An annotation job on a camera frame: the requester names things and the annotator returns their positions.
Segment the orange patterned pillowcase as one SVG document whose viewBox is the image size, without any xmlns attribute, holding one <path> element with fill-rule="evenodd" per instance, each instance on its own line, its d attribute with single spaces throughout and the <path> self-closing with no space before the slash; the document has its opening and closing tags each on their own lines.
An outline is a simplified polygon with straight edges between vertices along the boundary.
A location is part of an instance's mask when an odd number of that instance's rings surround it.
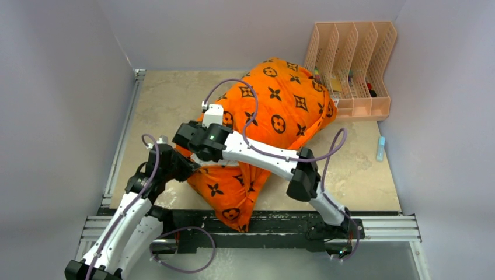
<svg viewBox="0 0 495 280">
<path fill-rule="evenodd" d="M 220 96 L 223 125 L 246 131 L 249 139 L 297 150 L 337 117 L 329 90 L 312 72 L 280 58 L 252 68 Z M 238 167 L 205 166 L 188 184 L 228 227 L 247 232 L 255 202 L 270 173 L 239 163 Z"/>
</svg>

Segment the white pillow insert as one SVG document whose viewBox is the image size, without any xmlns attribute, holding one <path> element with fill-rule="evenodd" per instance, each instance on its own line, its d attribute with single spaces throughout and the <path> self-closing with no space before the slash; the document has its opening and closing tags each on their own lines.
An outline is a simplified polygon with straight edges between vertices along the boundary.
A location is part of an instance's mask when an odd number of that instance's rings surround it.
<svg viewBox="0 0 495 280">
<path fill-rule="evenodd" d="M 225 168 L 225 167 L 238 167 L 239 166 L 239 163 L 235 160 L 219 160 L 217 162 L 215 161 L 206 161 L 206 160 L 201 160 L 196 154 L 191 154 L 190 156 L 190 159 L 199 164 L 201 167 L 205 167 L 205 166 L 220 166 L 222 168 Z"/>
</svg>

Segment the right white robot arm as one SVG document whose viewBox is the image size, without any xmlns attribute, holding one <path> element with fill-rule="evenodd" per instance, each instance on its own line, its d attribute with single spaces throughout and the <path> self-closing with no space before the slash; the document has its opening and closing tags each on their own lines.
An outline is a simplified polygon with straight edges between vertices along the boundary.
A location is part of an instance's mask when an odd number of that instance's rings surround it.
<svg viewBox="0 0 495 280">
<path fill-rule="evenodd" d="M 251 140 L 221 124 L 205 128 L 196 121 L 183 123 L 172 141 L 200 160 L 246 163 L 287 180 L 286 194 L 296 201 L 309 203 L 322 217 L 324 229 L 332 236 L 360 237 L 357 222 L 325 186 L 326 172 L 318 171 L 320 159 L 314 157 L 310 149 L 281 149 Z"/>
</svg>

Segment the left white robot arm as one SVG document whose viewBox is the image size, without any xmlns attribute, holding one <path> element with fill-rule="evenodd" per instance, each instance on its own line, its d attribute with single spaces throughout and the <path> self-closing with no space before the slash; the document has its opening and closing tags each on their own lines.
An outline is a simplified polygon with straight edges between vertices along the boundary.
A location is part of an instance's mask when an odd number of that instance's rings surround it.
<svg viewBox="0 0 495 280">
<path fill-rule="evenodd" d="M 120 205 L 96 243 L 65 268 L 66 279 L 123 279 L 137 257 L 157 237 L 177 228 L 171 210 L 155 205 L 169 181 L 184 182 L 200 165 L 177 149 L 151 146 L 148 160 L 128 179 Z"/>
</svg>

